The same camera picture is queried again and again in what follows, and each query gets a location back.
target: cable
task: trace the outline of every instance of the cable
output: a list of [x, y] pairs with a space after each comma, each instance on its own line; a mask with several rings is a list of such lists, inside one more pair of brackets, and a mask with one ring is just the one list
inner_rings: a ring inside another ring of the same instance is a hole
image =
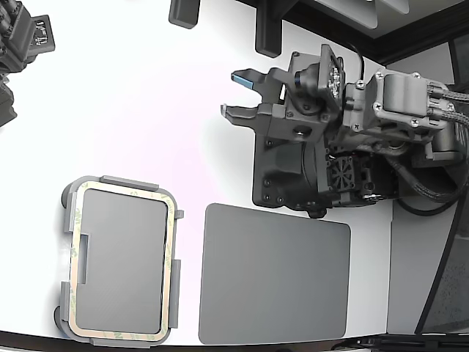
[[360, 53], [360, 51], [357, 49], [356, 46], [354, 46], [352, 43], [347, 43], [349, 47], [351, 47], [352, 50], [354, 50], [354, 52], [357, 53], [358, 57], [360, 58], [360, 63], [361, 63], [361, 67], [360, 67], [360, 79], [361, 80], [364, 80], [365, 78], [365, 59], [363, 58], [363, 55]]
[[[444, 111], [440, 118], [445, 121], [455, 122], [469, 127], [469, 118], [458, 112]], [[415, 192], [436, 203], [450, 203], [457, 200], [469, 183], [469, 167], [467, 167], [464, 176], [465, 181], [456, 191], [453, 193], [438, 193], [424, 186], [397, 158], [386, 157], [386, 160]]]
[[332, 346], [332, 348], [330, 350], [335, 351], [335, 350], [339, 349], [340, 347], [347, 348], [349, 343], [350, 343], [350, 341], [347, 341], [347, 340], [338, 342], [334, 346]]
[[403, 144], [402, 147], [393, 149], [389, 147], [383, 147], [380, 143], [375, 143], [374, 145], [361, 144], [355, 148], [355, 150], [360, 150], [361, 152], [376, 153], [391, 157], [404, 155], [409, 151], [409, 149], [409, 144]]
[[9, 14], [14, 15], [18, 11], [18, 3], [16, 0], [0, 0], [0, 3], [3, 4], [4, 8], [8, 11]]
[[469, 103], [469, 94], [451, 92], [449, 90], [443, 90], [443, 98], [449, 100], [456, 100], [461, 103]]
[[417, 215], [417, 216], [435, 216], [435, 215], [438, 215], [438, 214], [441, 214], [441, 213], [444, 213], [445, 211], [447, 211], [454, 204], [456, 204], [457, 201], [458, 201], [458, 199], [454, 199], [449, 203], [443, 204], [440, 207], [438, 207], [436, 209], [431, 209], [431, 210], [415, 209], [415, 208], [411, 207], [410, 205], [408, 205], [403, 199], [398, 199], [397, 203], [404, 210], [406, 210], [408, 213], [411, 213], [413, 215]]
[[4, 37], [8, 37], [12, 34], [13, 27], [10, 23], [9, 18], [4, 13], [0, 12], [0, 33]]

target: robotic arm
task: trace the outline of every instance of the robotic arm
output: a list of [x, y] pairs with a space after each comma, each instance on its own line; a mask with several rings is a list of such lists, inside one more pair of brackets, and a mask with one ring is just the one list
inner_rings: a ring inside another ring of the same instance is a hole
[[451, 100], [469, 96], [440, 82], [383, 69], [347, 84], [329, 45], [321, 56], [293, 53], [288, 72], [241, 70], [232, 80], [262, 96], [256, 108], [222, 106], [231, 124], [256, 134], [258, 206], [318, 219], [413, 194], [450, 205], [466, 188], [469, 118]]
[[16, 0], [0, 0], [0, 127], [16, 118], [7, 75], [23, 71], [39, 54], [55, 50], [47, 15], [32, 17]]

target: black frame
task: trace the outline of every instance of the black frame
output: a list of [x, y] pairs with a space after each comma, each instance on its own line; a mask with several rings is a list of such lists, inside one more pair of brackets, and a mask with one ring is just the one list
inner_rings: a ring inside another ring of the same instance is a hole
[[469, 337], [462, 335], [377, 335], [348, 339], [334, 346], [369, 348], [384, 352], [462, 352], [469, 349]]
[[469, 199], [468, 199], [468, 196], [465, 195], [458, 202], [456, 213], [454, 214], [453, 222], [451, 224], [451, 229], [449, 230], [448, 239], [446, 240], [445, 249], [443, 250], [440, 264], [438, 265], [437, 273], [435, 274], [432, 287], [430, 288], [429, 295], [426, 299], [424, 310], [422, 311], [422, 314], [418, 321], [415, 334], [422, 334], [422, 331], [424, 330], [426, 319], [428, 318], [428, 315], [432, 308], [433, 301], [435, 300], [435, 296], [437, 294], [438, 288], [440, 287], [440, 282], [445, 272], [446, 264], [448, 263], [451, 249], [453, 248], [454, 238], [456, 234], [458, 233], [459, 227], [462, 225], [461, 220], [462, 220], [463, 214], [467, 213], [468, 211], [469, 211]]
[[[351, 43], [364, 56], [384, 66], [469, 33], [469, 1], [436, 12], [377, 39], [298, 0], [237, 1], [258, 9], [256, 50], [269, 57], [276, 57], [281, 53], [282, 19], [339, 45], [350, 47]], [[200, 0], [171, 0], [173, 15], [170, 16], [170, 21], [176, 23], [183, 18], [190, 18], [190, 23], [182, 26], [195, 26], [197, 16], [194, 8], [198, 14], [199, 5]], [[192, 13], [174, 9], [187, 9]]]
[[454, 88], [459, 88], [461, 84], [461, 75], [459, 73], [459, 63], [457, 60], [457, 52], [456, 52], [456, 44], [454, 43], [454, 39], [448, 42], [449, 45], [449, 53], [451, 56], [451, 65], [453, 66], [453, 76], [454, 76]]

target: screw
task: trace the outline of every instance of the screw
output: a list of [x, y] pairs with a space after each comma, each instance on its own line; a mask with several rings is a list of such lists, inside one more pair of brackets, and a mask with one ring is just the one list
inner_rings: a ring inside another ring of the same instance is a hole
[[383, 108], [383, 105], [379, 101], [374, 102], [373, 109], [375, 111], [381, 111], [382, 108]]
[[359, 79], [358, 81], [355, 82], [355, 88], [359, 90], [363, 90], [365, 88], [365, 82], [363, 80]]

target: black cable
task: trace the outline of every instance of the black cable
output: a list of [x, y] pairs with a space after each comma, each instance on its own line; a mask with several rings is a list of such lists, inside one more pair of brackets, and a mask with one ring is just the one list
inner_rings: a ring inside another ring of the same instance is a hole
[[449, 203], [443, 204], [440, 207], [438, 207], [436, 209], [431, 209], [431, 210], [415, 209], [414, 207], [411, 207], [410, 205], [408, 205], [403, 199], [398, 199], [397, 203], [402, 207], [402, 209], [406, 210], [408, 213], [411, 213], [413, 215], [417, 215], [417, 216], [435, 216], [435, 215], [438, 215], [438, 214], [441, 214], [441, 213], [444, 213], [445, 211], [447, 211], [454, 204], [456, 204], [456, 202], [458, 200], [459, 199], [454, 199]]
[[343, 347], [343, 348], [346, 348], [348, 345], [348, 341], [345, 340], [345, 341], [341, 341], [339, 343], [336, 343], [334, 346], [332, 346], [332, 348], [330, 349], [331, 351], [335, 351], [336, 349], [340, 348], [340, 347]]
[[451, 92], [449, 90], [443, 90], [443, 98], [459, 101], [460, 103], [469, 103], [469, 94]]
[[402, 147], [400, 148], [391, 149], [388, 147], [382, 147], [380, 146], [379, 143], [375, 143], [374, 145], [361, 144], [355, 148], [355, 150], [360, 150], [362, 152], [376, 153], [376, 154], [381, 154], [381, 155], [387, 155], [390, 157], [397, 157], [397, 156], [404, 155], [405, 153], [409, 151], [409, 149], [410, 149], [409, 144], [403, 144]]
[[[469, 126], [469, 118], [457, 112], [445, 111], [440, 118], [445, 121], [459, 123], [466, 127]], [[466, 156], [466, 166], [468, 166], [468, 157], [469, 155]], [[400, 163], [398, 158], [386, 157], [386, 160], [415, 192], [436, 203], [450, 203], [457, 200], [466, 190], [469, 183], [469, 167], [466, 167], [466, 173], [463, 178], [464, 182], [456, 191], [452, 193], [438, 193], [424, 186], [407, 167]]]
[[349, 47], [351, 47], [352, 50], [354, 50], [354, 52], [357, 53], [358, 57], [360, 58], [360, 63], [361, 63], [361, 67], [360, 67], [360, 79], [361, 80], [364, 80], [365, 78], [365, 59], [363, 58], [363, 55], [361, 54], [361, 52], [357, 49], [356, 46], [354, 46], [352, 43], [347, 43]]

